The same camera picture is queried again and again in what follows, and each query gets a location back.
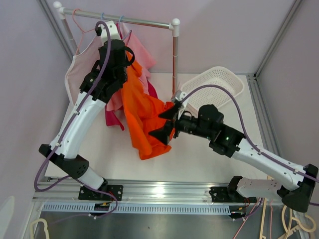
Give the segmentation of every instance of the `white pipe connector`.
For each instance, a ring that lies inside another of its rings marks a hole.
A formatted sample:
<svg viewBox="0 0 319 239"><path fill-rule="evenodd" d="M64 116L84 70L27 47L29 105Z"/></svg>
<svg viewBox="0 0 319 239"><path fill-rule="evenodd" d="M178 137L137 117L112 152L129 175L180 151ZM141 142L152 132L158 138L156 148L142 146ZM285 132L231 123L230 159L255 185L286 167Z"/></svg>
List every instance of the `white pipe connector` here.
<svg viewBox="0 0 319 239"><path fill-rule="evenodd" d="M59 1L55 1L55 2L53 3L53 6L54 6L54 8L56 9L56 11L58 12L59 18L60 18L61 20L64 20L64 19L65 19L65 14L64 14L64 12L63 12L64 7L62 7L62 4L61 4Z"/></svg>
<svg viewBox="0 0 319 239"><path fill-rule="evenodd" d="M179 25L180 20L178 18L174 18L169 24L169 29L172 31L173 37L179 36Z"/></svg>

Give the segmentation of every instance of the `orange cloth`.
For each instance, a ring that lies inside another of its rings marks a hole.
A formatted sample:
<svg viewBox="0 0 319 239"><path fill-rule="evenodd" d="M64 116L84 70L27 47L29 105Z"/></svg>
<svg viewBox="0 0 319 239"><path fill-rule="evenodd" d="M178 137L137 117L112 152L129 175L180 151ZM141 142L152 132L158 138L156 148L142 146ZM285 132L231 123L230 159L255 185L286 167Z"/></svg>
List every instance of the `orange cloth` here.
<svg viewBox="0 0 319 239"><path fill-rule="evenodd" d="M152 96L144 94L139 81L142 67L135 60L127 67L128 80L123 84L121 95L124 113L131 135L132 146L139 150L142 160L156 157L170 151L171 147L159 142L149 135L149 132L162 127L165 119L158 115L173 106L172 102L162 102Z"/></svg>

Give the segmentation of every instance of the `gray floor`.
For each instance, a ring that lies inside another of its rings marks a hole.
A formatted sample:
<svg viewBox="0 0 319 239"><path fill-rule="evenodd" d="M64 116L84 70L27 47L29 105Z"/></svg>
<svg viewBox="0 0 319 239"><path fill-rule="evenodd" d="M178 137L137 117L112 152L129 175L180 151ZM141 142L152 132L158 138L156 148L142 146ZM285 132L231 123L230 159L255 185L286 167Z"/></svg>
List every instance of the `gray floor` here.
<svg viewBox="0 0 319 239"><path fill-rule="evenodd" d="M237 239L259 238L262 209L245 224ZM232 222L227 216L160 215L160 214L111 214L93 220L80 216L50 225L72 213L42 212L49 223L51 239L220 239L233 238L242 221ZM281 208L274 208L272 238L284 233ZM269 212L267 210L264 236L269 237ZM42 225L36 239L45 238ZM300 238L293 234L289 239Z"/></svg>

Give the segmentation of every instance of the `plastic basket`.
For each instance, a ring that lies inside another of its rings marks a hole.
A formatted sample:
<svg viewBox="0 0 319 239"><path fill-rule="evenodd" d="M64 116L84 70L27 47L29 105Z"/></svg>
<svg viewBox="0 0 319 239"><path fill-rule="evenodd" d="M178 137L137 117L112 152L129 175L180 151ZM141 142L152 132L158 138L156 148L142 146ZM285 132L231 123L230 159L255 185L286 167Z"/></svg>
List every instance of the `plastic basket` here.
<svg viewBox="0 0 319 239"><path fill-rule="evenodd" d="M194 77L184 83L180 88L186 93L190 93L202 85L218 85L228 90L234 97L237 97L244 91L243 82L233 72L225 67L217 66ZM189 98L186 110L194 116L198 115L198 110L202 105L213 104L217 108L222 107L231 101L230 97L220 89L204 88L197 91Z"/></svg>

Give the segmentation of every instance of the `metal rod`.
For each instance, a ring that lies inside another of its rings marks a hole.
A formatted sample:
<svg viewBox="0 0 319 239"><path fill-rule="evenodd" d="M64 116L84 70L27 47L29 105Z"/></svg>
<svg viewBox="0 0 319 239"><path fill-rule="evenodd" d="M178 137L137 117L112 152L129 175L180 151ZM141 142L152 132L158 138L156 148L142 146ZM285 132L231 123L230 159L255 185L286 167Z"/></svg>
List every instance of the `metal rod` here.
<svg viewBox="0 0 319 239"><path fill-rule="evenodd" d="M68 14L68 15L72 15L73 9L64 8L63 13ZM78 10L74 13L74 15L101 19L100 13L89 12L89 11ZM104 14L102 16L103 20L110 20L110 21L118 21L119 18L120 18L119 16L107 15L107 14ZM143 25L143 26L153 26L153 27L164 28L164 29L169 29L169 26L170 26L170 23L147 21L147 20L142 20L142 19L127 18L127 17L122 17L121 22L131 23L131 24L136 24L136 25Z"/></svg>
<svg viewBox="0 0 319 239"><path fill-rule="evenodd" d="M70 41L70 44L71 44L71 47L72 47L72 50L73 50L73 54L75 54L76 53L76 49L78 48L78 46L77 46L77 44L76 44L76 42L74 40L74 37L73 37L73 34L72 34L71 29L69 27L69 24L68 24L66 19L61 19L61 21L62 21L62 25L64 26L64 29L66 31L66 34L68 36L68 39Z"/></svg>
<svg viewBox="0 0 319 239"><path fill-rule="evenodd" d="M178 87L177 81L177 59L178 59L178 36L173 37L173 94L176 92L176 87Z"/></svg>
<svg viewBox="0 0 319 239"><path fill-rule="evenodd" d="M293 21L296 13L300 9L300 6L301 6L301 4L303 2L304 2L304 0L295 0L294 4L290 8L290 10L289 10L289 12L288 12L283 24L279 28L279 30L278 30L273 42L271 43L270 47L268 48L266 55L264 56L262 62L260 63L259 67L257 68L256 74L255 74L256 78L258 78L260 76L260 73L262 72L262 70L266 66L268 60L272 56L273 52L275 51L275 49L277 48L279 43L281 42L281 40L282 40L283 36L285 35L289 25Z"/></svg>

